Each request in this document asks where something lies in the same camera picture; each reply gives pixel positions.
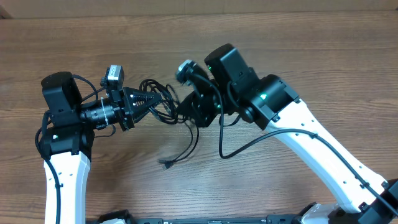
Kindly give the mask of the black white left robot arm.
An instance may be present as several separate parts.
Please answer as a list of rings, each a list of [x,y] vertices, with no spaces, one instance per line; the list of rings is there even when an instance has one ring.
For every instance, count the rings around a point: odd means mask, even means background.
[[[85,103],[77,79],[79,75],[57,72],[41,82],[49,109],[35,135],[35,145],[44,160],[46,223],[86,222],[86,185],[95,131],[115,124],[127,131],[162,100],[158,93],[124,87],[120,66],[109,67],[101,80],[107,98],[94,90],[95,100]]]

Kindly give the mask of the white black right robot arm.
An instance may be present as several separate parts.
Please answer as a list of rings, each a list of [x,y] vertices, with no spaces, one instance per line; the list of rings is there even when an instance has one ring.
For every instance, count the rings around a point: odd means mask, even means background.
[[[205,58],[205,68],[186,60],[176,72],[193,86],[178,112],[201,128],[237,113],[288,146],[316,173],[335,203],[312,203],[286,223],[389,223],[397,217],[397,181],[366,167],[316,119],[306,103],[280,77],[259,78],[231,44]]]

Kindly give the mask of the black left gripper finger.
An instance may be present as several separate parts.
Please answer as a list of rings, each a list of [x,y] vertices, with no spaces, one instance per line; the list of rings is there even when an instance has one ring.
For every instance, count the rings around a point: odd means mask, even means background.
[[[162,101],[160,93],[142,91],[135,88],[124,87],[125,111],[132,117],[138,117],[149,111],[151,106],[156,106]]]
[[[138,123],[149,112],[150,112],[150,108],[148,108],[148,107],[132,109],[132,120],[133,120],[133,123],[134,124]]]

